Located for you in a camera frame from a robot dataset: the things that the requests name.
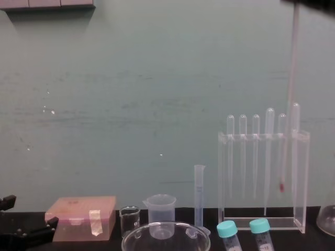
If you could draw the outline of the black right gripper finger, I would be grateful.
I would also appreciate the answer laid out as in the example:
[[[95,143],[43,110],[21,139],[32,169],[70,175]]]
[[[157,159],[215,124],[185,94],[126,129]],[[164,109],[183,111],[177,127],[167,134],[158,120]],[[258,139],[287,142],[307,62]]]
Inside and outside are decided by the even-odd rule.
[[[294,4],[306,6],[310,9],[320,11],[327,15],[334,15],[335,0],[284,0]]]

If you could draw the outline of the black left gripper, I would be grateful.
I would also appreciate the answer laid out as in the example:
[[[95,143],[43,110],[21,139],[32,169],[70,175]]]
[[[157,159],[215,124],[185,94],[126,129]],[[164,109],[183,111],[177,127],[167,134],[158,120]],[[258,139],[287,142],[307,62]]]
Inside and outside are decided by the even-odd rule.
[[[0,211],[12,209],[15,206],[16,196],[10,195],[0,200]],[[1,234],[1,250],[26,250],[31,243],[48,243],[53,240],[59,219],[53,217],[46,222],[44,227],[22,231],[17,230],[15,234]]]

